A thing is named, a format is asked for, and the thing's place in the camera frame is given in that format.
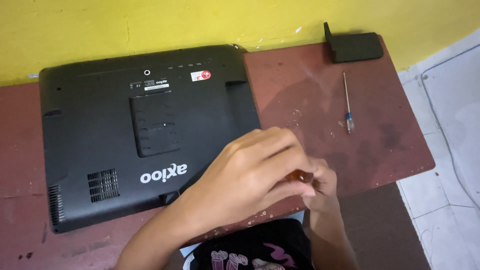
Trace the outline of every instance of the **ventilation grille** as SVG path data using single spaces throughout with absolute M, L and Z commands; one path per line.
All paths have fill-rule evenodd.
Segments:
M 63 213 L 63 202 L 61 200 L 60 185 L 49 186 L 48 190 L 48 205 L 50 207 L 50 217 L 52 225 L 57 226 L 60 222 L 65 220 L 65 213 Z
M 115 169 L 88 174 L 87 179 L 92 202 L 99 202 L 120 196 Z

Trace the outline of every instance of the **black plastic piece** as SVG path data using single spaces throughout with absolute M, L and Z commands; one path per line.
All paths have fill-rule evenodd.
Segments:
M 379 59 L 384 49 L 376 33 L 333 36 L 328 23 L 324 23 L 325 38 L 332 50 L 333 63 L 346 63 Z
M 42 70 L 52 231 L 168 205 L 225 145 L 260 128 L 244 52 L 207 46 Z

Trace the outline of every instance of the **person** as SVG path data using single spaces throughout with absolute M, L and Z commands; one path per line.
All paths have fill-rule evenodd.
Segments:
M 282 180 L 299 169 L 312 184 Z M 188 240 L 301 195 L 310 209 L 310 240 L 299 221 L 279 219 L 196 247 L 184 269 L 357 269 L 336 197 L 336 174 L 305 155 L 288 129 L 253 130 L 229 143 L 203 176 L 149 220 L 124 247 L 116 270 L 161 270 Z

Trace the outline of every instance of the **wooden table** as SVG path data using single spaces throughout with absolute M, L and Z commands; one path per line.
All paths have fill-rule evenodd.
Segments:
M 338 195 L 375 188 L 435 167 L 388 51 L 379 60 L 333 65 L 325 43 L 245 55 L 263 128 L 291 129 L 307 154 L 338 174 Z M 355 133 L 345 127 L 343 71 Z M 103 270 L 161 209 L 55 235 L 48 227 L 38 84 L 0 88 L 0 270 Z M 303 210 L 290 197 L 203 241 Z

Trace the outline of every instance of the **yellow wall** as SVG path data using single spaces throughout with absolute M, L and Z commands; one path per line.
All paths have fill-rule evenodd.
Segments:
M 401 70 L 473 32 L 479 14 L 480 0 L 2 0 L 0 85 L 75 61 L 211 44 L 253 51 L 322 42 L 325 21 L 334 33 L 383 35 Z

